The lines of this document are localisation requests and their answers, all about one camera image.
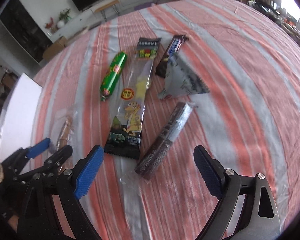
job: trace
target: metal screw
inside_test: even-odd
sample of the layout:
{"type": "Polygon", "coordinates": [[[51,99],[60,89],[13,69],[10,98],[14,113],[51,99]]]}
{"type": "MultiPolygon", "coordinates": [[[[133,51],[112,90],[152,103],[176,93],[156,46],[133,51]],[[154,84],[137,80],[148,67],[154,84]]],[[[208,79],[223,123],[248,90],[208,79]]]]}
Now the metal screw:
{"type": "Polygon", "coordinates": [[[40,173],[36,173],[32,176],[33,179],[39,179],[40,178],[40,173]]]}
{"type": "Polygon", "coordinates": [[[259,179],[264,179],[266,176],[265,175],[263,175],[262,173],[258,173],[258,178],[259,179]]]}
{"type": "Polygon", "coordinates": [[[66,176],[70,175],[71,173],[72,173],[72,170],[71,170],[71,169],[66,169],[66,170],[63,172],[63,174],[66,175],[66,176]]]}
{"type": "Polygon", "coordinates": [[[227,170],[226,170],[226,174],[232,176],[232,175],[234,175],[234,171],[231,170],[231,169],[227,169],[227,170]]]}

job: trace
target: white vase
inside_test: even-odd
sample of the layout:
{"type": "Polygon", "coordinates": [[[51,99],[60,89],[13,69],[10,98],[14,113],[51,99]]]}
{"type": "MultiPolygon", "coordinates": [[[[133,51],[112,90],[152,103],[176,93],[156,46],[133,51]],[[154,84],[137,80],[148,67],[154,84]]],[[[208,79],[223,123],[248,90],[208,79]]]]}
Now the white vase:
{"type": "Polygon", "coordinates": [[[58,29],[61,29],[64,25],[65,25],[64,20],[60,20],[60,21],[57,22],[58,29]]]}

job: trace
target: striped tablecloth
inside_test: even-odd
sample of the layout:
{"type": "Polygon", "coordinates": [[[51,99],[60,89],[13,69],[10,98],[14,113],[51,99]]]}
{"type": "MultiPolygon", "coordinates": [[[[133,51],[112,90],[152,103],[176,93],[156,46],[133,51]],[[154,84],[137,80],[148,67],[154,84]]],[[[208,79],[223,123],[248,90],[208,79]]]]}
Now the striped tablecloth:
{"type": "MultiPolygon", "coordinates": [[[[49,137],[58,111],[75,105],[73,163],[104,145],[139,37],[162,37],[157,65],[174,34],[189,37],[180,50],[211,90],[161,101],[163,79],[146,95],[141,152],[152,144],[178,101],[196,101],[178,140],[150,183],[122,184],[134,160],[105,154],[89,194],[81,199],[103,239],[195,239],[217,200],[194,161],[203,145],[225,168],[267,176],[286,227],[300,208],[300,48],[271,20],[230,0],[162,4],[107,22],[64,49],[34,78],[43,86],[33,143],[49,137]],[[129,59],[105,103],[99,87],[114,55],[129,59]]],[[[42,164],[38,157],[32,167],[42,164]]],[[[235,221],[230,223],[230,234],[235,221]]]]}

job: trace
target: wooden bench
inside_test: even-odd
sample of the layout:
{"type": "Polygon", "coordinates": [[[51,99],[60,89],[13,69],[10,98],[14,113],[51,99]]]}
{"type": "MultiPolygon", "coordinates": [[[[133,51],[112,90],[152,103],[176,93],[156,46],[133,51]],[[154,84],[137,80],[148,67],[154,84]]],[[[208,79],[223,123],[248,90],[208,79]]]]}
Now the wooden bench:
{"type": "Polygon", "coordinates": [[[119,12],[119,10],[118,10],[118,8],[117,8],[117,6],[116,6],[117,3],[119,3],[119,0],[114,0],[114,1],[112,1],[112,2],[110,2],[110,3],[107,3],[107,4],[105,4],[105,5],[103,5],[103,6],[99,7],[99,8],[97,8],[94,12],[95,12],[95,13],[100,12],[100,13],[102,14],[103,18],[105,19],[105,21],[107,21],[105,9],[107,9],[107,8],[109,8],[109,7],[112,7],[113,10],[117,13],[118,16],[120,15],[120,12],[119,12]]]}

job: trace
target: yellow cartoon character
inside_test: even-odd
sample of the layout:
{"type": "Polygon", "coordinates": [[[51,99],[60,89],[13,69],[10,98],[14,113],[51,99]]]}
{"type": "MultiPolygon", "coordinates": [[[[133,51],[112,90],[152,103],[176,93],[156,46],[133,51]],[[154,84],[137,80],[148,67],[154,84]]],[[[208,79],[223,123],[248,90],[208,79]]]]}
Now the yellow cartoon character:
{"type": "Polygon", "coordinates": [[[137,102],[130,102],[128,106],[125,108],[126,114],[124,116],[125,119],[128,120],[127,128],[123,129],[127,133],[132,135],[136,135],[136,132],[141,132],[141,120],[138,111],[141,106],[137,102]]]}

